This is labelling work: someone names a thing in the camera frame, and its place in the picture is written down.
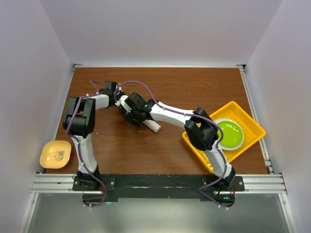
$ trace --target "brown wooden surface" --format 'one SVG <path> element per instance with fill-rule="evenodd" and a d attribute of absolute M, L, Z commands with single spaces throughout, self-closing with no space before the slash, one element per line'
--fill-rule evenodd
<path fill-rule="evenodd" d="M 77 68 L 69 96 L 94 93 L 90 79 L 99 82 L 128 80 L 147 84 L 161 102 L 181 109 L 204 108 L 212 114 L 231 100 L 251 114 L 246 93 L 237 68 Z M 137 92 L 145 100 L 150 98 L 139 84 L 122 87 L 127 94 Z M 207 169 L 186 146 L 184 130 L 159 122 L 162 129 L 152 132 L 140 129 L 123 120 L 117 107 L 96 112 L 92 136 L 94 156 L 101 173 L 149 174 L 205 174 Z M 75 173 L 78 162 L 72 140 L 66 137 L 62 120 L 56 136 L 72 144 L 70 161 L 62 169 L 48 169 L 47 173 Z M 267 170 L 259 143 L 232 162 L 238 174 L 266 174 Z"/>

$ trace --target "metal frame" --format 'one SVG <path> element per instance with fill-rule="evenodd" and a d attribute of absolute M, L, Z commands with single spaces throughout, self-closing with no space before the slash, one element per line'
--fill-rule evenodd
<path fill-rule="evenodd" d="M 75 64 L 73 66 L 73 72 L 75 67 L 80 67 L 80 64 Z M 247 77 L 243 66 L 238 66 L 241 72 L 241 78 L 246 91 L 247 99 L 250 105 L 252 116 L 256 122 L 259 122 L 258 116 L 254 107 L 254 102 L 251 96 L 251 92 L 248 86 Z M 290 209 L 286 186 L 281 174 L 274 174 L 272 165 L 270 162 L 270 157 L 264 142 L 264 139 L 259 141 L 263 158 L 265 164 L 270 172 L 269 175 L 239 175 L 243 177 L 245 191 L 236 193 L 245 194 L 278 194 L 280 199 L 280 204 L 288 225 L 290 233 L 297 233 L 297 227 L 294 221 L 292 211 Z M 83 193 L 83 194 L 93 194 L 100 193 L 100 191 L 73 191 L 73 174 L 36 174 L 35 180 L 33 182 L 33 187 L 31 189 L 29 201 L 26 206 L 24 217 L 19 229 L 19 233 L 28 232 L 34 211 L 37 204 L 38 195 L 40 193 Z"/>

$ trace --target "white plate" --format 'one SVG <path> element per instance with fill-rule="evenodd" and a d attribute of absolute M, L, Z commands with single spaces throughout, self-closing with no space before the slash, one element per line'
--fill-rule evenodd
<path fill-rule="evenodd" d="M 244 142 L 244 131 L 243 131 L 242 127 L 241 127 L 237 122 L 235 122 L 235 121 L 233 121 L 233 120 L 231 120 L 231 119 L 229 119 L 229 118 L 220 118 L 220 119 L 215 120 L 214 122 L 215 122 L 216 124 L 218 124 L 219 122 L 225 121 L 225 120 L 226 120 L 226 121 L 233 122 L 233 123 L 237 124 L 237 125 L 241 128 L 242 133 L 243 133 L 243 139 L 242 139 L 242 142 L 241 142 L 238 146 L 236 146 L 236 147 L 224 147 L 224 146 L 222 146 L 221 144 L 219 144 L 219 146 L 220 146 L 220 148 L 223 149 L 223 150 L 236 150 L 236 149 L 240 148 L 241 145 L 242 145 L 243 142 Z"/>

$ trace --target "gray floor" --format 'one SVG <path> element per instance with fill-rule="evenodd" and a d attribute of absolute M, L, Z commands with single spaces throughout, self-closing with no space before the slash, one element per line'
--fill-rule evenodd
<path fill-rule="evenodd" d="M 211 202 L 119 199 L 92 208 L 82 194 L 40 194 L 30 233 L 288 233 L 277 194 L 239 194 L 231 211 Z"/>

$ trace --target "green plate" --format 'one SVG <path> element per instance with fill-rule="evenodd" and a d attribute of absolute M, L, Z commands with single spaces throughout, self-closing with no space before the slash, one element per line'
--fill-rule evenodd
<path fill-rule="evenodd" d="M 220 142 L 223 147 L 233 148 L 238 147 L 244 141 L 244 133 L 242 128 L 233 120 L 223 119 L 217 122 L 224 132 L 224 138 Z M 217 131 L 219 138 L 221 137 L 220 131 Z"/>

